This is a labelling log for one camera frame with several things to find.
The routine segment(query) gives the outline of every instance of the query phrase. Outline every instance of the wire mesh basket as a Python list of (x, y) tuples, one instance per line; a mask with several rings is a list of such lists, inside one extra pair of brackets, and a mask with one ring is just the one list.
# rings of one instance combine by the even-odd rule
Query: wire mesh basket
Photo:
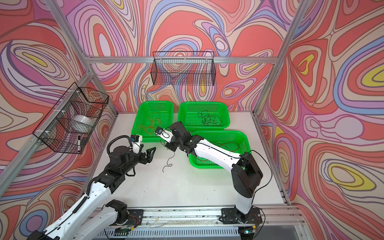
[(215, 85), (212, 51), (156, 51), (153, 58), (153, 85)]
[(48, 127), (33, 134), (54, 152), (81, 154), (108, 100), (96, 89), (77, 87)]

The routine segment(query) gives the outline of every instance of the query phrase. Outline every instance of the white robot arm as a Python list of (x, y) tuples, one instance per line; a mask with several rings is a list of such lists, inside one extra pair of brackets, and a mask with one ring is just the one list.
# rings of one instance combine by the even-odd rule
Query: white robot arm
[(263, 177), (253, 156), (248, 152), (230, 152), (201, 136), (192, 136), (181, 122), (173, 123), (169, 129), (167, 131), (158, 127), (155, 131), (155, 135), (166, 141), (168, 149), (176, 151), (179, 147), (185, 153), (208, 159), (231, 173), (233, 186), (238, 192), (235, 206), (239, 211), (237, 218), (242, 223), (246, 222), (247, 214), (252, 208), (253, 193)]
[[(112, 143), (121, 138), (127, 138), (130, 146), (118, 146), (110, 152)], [(129, 216), (127, 205), (112, 200), (97, 216), (82, 225), (89, 215), (120, 186), (131, 169), (134, 170), (138, 163), (147, 164), (152, 161), (156, 148), (148, 149), (146, 154), (142, 153), (141, 139), (139, 135), (131, 137), (123, 135), (113, 139), (107, 146), (110, 162), (102, 173), (90, 181), (86, 193), (58, 220), (42, 232), (34, 231), (27, 240), (88, 240), (96, 236), (100, 229), (113, 223), (120, 225), (126, 223)]]

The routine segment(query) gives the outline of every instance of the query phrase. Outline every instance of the green plastic basket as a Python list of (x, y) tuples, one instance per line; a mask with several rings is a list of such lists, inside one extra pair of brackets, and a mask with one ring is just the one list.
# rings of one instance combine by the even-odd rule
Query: green plastic basket
[[(204, 110), (210, 116), (218, 116), (221, 119), (221, 124), (218, 126), (214, 126), (211, 123), (208, 126), (204, 125), (201, 118), (201, 114), (206, 113)], [(219, 102), (184, 102), (180, 104), (177, 121), (181, 121), (189, 132), (223, 130), (230, 123), (228, 107), (224, 103)]]
[[(228, 148), (223, 146), (221, 148), (230, 150), (231, 152), (243, 154), (244, 152), (251, 151), (247, 136), (240, 131), (196, 131), (193, 133), (193, 135), (202, 136), (204, 139), (215, 145), (225, 144), (225, 146)], [(195, 157), (192, 154), (189, 155), (189, 162), (192, 166), (197, 168), (222, 168), (216, 163), (213, 163), (209, 160), (206, 161), (206, 159), (202, 157)]]
[(132, 134), (142, 135), (143, 142), (160, 142), (161, 137), (155, 136), (155, 132), (152, 132), (151, 128), (146, 128), (151, 126), (150, 120), (154, 122), (152, 124), (154, 130), (158, 126), (162, 128), (169, 127), (173, 120), (173, 103), (170, 101), (147, 101), (143, 102), (137, 111)]

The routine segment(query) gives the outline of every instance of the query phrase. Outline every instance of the psychedelic wallpaper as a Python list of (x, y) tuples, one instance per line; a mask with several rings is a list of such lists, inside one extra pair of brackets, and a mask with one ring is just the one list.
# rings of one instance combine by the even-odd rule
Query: psychedelic wallpaper
[(384, 239), (384, 2), (315, 0), (257, 115), (314, 239)]
[(0, 171), (84, 74), (47, 10), (39, 0), (0, 3)]
[[(0, 171), (85, 73), (43, 0), (9, 3), (0, 3)], [(107, 108), (81, 155), (36, 151), (0, 198), (0, 239), (26, 239), (76, 201), (113, 118)]]
[(186, 101), (219, 101), (230, 111), (251, 111), (272, 64), (228, 65), (227, 76), (216, 72), (215, 86), (153, 85), (151, 64), (145, 63), (97, 63), (93, 69), (118, 112), (135, 112), (142, 102), (152, 100), (171, 101), (175, 111)]
[(276, 56), (297, 0), (58, 1), (90, 56), (152, 56), (213, 50), (216, 56)]
[[(90, 56), (152, 56), (153, 51), (205, 51), (215, 56), (276, 56), (298, 2), (104, 1), (60, 2)], [(250, 111), (271, 64), (217, 64), (214, 87), (153, 86), (151, 64), (94, 64), (118, 112), (148, 100), (220, 101)]]

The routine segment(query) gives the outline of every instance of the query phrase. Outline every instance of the white tabletop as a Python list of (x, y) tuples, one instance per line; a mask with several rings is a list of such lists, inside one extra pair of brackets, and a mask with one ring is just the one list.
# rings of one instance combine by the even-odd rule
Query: white tabletop
[[(266, 154), (261, 140), (253, 123), (250, 113), (229, 113), (231, 124), (226, 130), (238, 130), (248, 137), (251, 149), (258, 151), (265, 159)], [(109, 136), (108, 142), (120, 135), (131, 135), (136, 114), (119, 114), (116, 123)], [(111, 146), (113, 150), (117, 146), (128, 145), (127, 139), (119, 139)], [(160, 143), (144, 143), (143, 151), (156, 147), (154, 159), (151, 163), (138, 164), (135, 167), (136, 176), (126, 177), (126, 180), (103, 204), (112, 199), (125, 202), (128, 207), (181, 207), (181, 206), (214, 206), (235, 205), (237, 192), (233, 188), (231, 174), (224, 169), (198, 169), (192, 167), (187, 155), (176, 150), (175, 156), (169, 160), (172, 167), (163, 167), (173, 152), (167, 150)], [(264, 177), (259, 187), (264, 186), (271, 172), (266, 163), (253, 154)], [(100, 174), (109, 157), (106, 149), (97, 165), (94, 177)], [(282, 204), (279, 188), (273, 177), (268, 186), (257, 192), (254, 204)]]

